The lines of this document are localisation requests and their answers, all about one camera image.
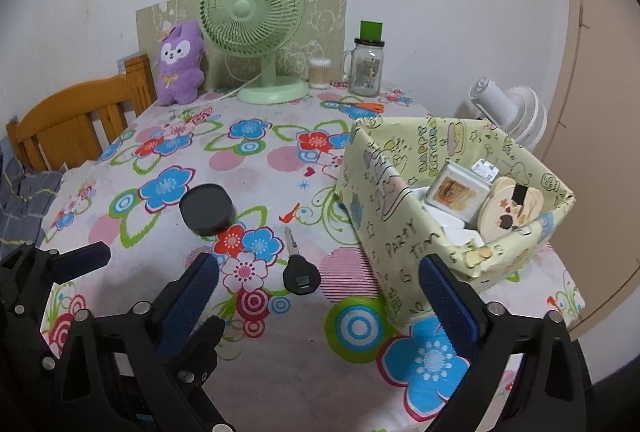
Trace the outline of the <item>orange scissors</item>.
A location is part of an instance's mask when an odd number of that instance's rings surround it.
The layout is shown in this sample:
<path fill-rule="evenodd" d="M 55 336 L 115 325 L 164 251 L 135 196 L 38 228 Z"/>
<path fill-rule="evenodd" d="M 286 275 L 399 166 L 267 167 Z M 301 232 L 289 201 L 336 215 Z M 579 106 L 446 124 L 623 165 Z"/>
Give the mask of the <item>orange scissors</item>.
<path fill-rule="evenodd" d="M 340 110 L 355 118 L 375 117 L 375 115 L 381 114 L 385 110 L 382 103 L 370 102 L 326 101 L 324 105 L 327 108 Z"/>

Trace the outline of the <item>cotton swab container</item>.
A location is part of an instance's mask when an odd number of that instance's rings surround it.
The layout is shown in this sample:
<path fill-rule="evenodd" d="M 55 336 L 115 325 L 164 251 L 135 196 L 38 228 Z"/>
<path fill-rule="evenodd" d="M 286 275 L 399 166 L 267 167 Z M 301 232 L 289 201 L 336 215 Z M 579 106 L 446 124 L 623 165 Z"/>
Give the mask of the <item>cotton swab container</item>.
<path fill-rule="evenodd" d="M 308 84 L 314 89 L 326 89 L 330 86 L 332 60 L 326 57 L 312 57 L 308 60 Z"/>

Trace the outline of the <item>floral tablecloth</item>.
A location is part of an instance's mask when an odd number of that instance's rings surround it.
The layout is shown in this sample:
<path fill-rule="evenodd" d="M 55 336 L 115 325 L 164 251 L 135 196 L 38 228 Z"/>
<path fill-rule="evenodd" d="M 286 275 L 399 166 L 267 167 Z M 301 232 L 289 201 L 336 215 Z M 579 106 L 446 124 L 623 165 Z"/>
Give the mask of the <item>floral tablecloth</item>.
<path fill-rule="evenodd" d="M 326 101 L 382 103 L 355 118 Z M 343 89 L 282 106 L 206 95 L 191 106 L 152 106 L 96 161 L 70 171 L 44 219 L 47 247 L 102 241 L 103 268 L 52 290 L 42 332 L 54 352 L 73 314 L 128 311 L 151 300 L 203 252 L 220 280 L 205 308 L 224 321 L 206 391 L 240 431 L 422 431 L 468 363 L 430 313 L 407 327 L 386 303 L 344 204 L 335 193 L 345 148 L 362 118 L 431 117 L 400 90 L 367 100 Z M 202 184 L 224 187 L 231 225 L 201 237 L 179 202 Z M 284 288 L 284 229 L 318 267 L 320 287 Z M 548 241 L 512 275 L 480 291 L 513 313 L 558 311 L 577 320 L 585 302 Z"/>

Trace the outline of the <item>black head key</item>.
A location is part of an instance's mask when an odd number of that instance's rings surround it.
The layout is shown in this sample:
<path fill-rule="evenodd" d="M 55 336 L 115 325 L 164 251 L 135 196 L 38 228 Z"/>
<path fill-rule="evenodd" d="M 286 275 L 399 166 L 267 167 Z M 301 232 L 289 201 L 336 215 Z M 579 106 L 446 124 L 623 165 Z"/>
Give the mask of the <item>black head key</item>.
<path fill-rule="evenodd" d="M 282 273 L 284 288 L 298 296 L 314 293 L 321 283 L 318 267 L 299 253 L 297 242 L 288 227 L 285 227 L 284 235 L 288 251 L 288 264 Z"/>

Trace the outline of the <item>white rectangular remote box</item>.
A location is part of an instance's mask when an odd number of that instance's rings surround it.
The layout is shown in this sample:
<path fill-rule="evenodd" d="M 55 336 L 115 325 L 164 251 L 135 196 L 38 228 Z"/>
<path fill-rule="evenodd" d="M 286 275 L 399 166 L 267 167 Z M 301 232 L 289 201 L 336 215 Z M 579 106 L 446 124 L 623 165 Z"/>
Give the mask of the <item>white rectangular remote box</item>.
<path fill-rule="evenodd" d="M 447 162 L 428 187 L 425 202 L 445 213 L 474 224 L 491 185 L 472 171 Z"/>

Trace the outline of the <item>white standing fan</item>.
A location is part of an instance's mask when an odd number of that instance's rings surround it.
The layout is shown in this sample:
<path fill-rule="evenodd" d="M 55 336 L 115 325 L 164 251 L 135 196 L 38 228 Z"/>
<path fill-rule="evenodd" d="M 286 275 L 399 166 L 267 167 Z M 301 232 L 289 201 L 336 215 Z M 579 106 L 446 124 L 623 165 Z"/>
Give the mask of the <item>white standing fan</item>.
<path fill-rule="evenodd" d="M 493 80 L 482 77 L 470 88 L 469 98 L 485 118 L 529 152 L 544 136 L 548 111 L 532 88 L 502 90 Z"/>

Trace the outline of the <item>yellow cartoon storage box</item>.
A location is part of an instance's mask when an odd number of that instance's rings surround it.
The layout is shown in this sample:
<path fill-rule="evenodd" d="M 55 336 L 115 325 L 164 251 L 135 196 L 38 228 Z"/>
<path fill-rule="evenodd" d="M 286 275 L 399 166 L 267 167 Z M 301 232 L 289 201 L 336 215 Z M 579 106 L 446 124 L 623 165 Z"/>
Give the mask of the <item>yellow cartoon storage box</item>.
<path fill-rule="evenodd" d="M 416 279 L 423 256 L 486 290 L 533 259 L 575 204 L 498 127 L 435 117 L 355 121 L 335 193 L 398 327 L 430 314 Z"/>

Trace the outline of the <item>white 45W charger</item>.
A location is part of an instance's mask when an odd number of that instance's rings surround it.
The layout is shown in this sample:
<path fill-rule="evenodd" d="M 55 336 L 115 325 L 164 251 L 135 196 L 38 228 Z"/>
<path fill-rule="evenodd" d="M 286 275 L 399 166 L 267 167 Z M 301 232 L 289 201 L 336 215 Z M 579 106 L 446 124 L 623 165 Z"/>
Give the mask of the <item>white 45W charger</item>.
<path fill-rule="evenodd" d="M 483 181 L 487 181 L 488 183 L 492 183 L 499 176 L 498 167 L 486 159 L 476 161 L 472 165 L 471 170 L 478 177 L 482 178 Z"/>

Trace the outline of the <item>glass jar green lid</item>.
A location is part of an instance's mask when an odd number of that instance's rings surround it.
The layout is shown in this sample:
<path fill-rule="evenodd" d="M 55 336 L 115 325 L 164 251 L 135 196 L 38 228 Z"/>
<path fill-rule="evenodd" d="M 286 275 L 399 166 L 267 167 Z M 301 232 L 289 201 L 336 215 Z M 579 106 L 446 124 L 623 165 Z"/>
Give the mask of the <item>glass jar green lid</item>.
<path fill-rule="evenodd" d="M 354 47 L 342 58 L 343 80 L 349 92 L 362 97 L 380 93 L 384 62 L 383 23 L 361 21 Z"/>

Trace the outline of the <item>purple plush bunny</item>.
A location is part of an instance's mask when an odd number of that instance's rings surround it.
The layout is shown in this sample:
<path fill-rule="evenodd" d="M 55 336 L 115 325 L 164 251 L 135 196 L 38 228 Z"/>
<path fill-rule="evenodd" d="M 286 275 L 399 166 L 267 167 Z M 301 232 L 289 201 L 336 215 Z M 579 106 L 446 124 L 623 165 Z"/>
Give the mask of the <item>purple plush bunny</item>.
<path fill-rule="evenodd" d="M 198 98 L 198 88 L 205 80 L 201 69 L 203 54 L 204 38 L 196 20 L 177 23 L 165 34 L 155 80 L 160 106 L 189 104 Z"/>

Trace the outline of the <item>black round case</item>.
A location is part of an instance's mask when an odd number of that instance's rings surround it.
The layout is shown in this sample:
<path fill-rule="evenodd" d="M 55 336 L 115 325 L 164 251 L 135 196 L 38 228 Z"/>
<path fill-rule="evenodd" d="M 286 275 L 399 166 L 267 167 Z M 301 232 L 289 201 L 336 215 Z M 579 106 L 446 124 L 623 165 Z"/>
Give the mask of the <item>black round case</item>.
<path fill-rule="evenodd" d="M 215 236 L 231 225 L 234 206 L 228 192 L 217 184 L 190 189 L 180 200 L 179 209 L 191 231 L 201 237 Z"/>

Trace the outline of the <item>cartoon cardboard backboard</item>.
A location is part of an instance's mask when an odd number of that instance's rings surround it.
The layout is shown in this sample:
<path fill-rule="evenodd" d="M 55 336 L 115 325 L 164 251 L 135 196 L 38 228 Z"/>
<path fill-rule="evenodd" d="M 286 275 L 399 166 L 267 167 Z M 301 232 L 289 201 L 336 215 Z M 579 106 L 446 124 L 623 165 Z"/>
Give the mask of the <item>cartoon cardboard backboard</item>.
<path fill-rule="evenodd" d="M 345 49 L 347 0 L 304 0 L 304 14 L 296 32 L 276 51 L 276 71 L 282 76 L 305 80 L 311 58 L 329 58 L 334 66 L 340 63 Z M 157 76 L 160 69 L 160 48 L 164 37 L 175 24 L 200 17 L 199 0 L 168 0 L 136 12 L 139 49 L 150 60 L 151 71 Z M 247 82 L 262 71 L 262 51 L 272 41 L 267 30 L 269 20 L 260 32 L 264 38 L 250 33 L 250 22 L 224 21 L 214 15 L 214 25 L 224 34 L 221 44 L 204 38 L 201 69 L 205 80 L 201 90 L 231 88 Z"/>

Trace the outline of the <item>wooden bed headboard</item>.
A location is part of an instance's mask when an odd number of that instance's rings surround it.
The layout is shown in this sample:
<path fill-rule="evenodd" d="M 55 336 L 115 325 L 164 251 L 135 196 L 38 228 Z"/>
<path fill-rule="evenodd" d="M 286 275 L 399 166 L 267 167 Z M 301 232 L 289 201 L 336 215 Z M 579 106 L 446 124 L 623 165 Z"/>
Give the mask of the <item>wooden bed headboard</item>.
<path fill-rule="evenodd" d="M 94 121 L 114 143 L 127 127 L 126 106 L 141 115 L 155 101 L 150 60 L 146 54 L 125 61 L 125 72 L 89 80 L 43 99 L 20 121 L 6 124 L 12 150 L 35 172 L 71 169 L 102 155 Z"/>

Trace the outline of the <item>green desk fan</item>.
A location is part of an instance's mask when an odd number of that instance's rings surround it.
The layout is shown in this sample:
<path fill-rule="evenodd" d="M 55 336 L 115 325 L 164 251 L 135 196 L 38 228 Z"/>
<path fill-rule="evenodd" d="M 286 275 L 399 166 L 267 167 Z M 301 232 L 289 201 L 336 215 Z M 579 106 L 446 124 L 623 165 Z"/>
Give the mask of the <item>green desk fan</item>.
<path fill-rule="evenodd" d="M 212 42 L 224 40 L 220 28 L 214 25 L 214 15 L 220 14 L 224 21 L 238 22 L 247 26 L 250 33 L 264 38 L 260 30 L 269 20 L 274 22 L 268 32 L 272 41 L 262 51 L 262 71 L 242 85 L 236 97 L 249 104 L 280 104 L 299 100 L 308 95 L 309 86 L 298 77 L 281 76 L 276 71 L 277 48 L 296 32 L 304 14 L 304 0 L 199 0 L 198 21 L 203 33 Z"/>

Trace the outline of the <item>round cream compact mirror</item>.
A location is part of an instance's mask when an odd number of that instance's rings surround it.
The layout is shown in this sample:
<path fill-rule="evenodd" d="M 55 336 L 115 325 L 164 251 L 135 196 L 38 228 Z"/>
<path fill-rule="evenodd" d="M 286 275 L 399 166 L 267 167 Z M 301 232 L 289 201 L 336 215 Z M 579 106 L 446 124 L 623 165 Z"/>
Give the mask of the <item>round cream compact mirror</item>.
<path fill-rule="evenodd" d="M 544 206 L 544 195 L 513 178 L 499 177 L 477 215 L 476 229 L 485 242 L 497 240 L 533 221 Z"/>

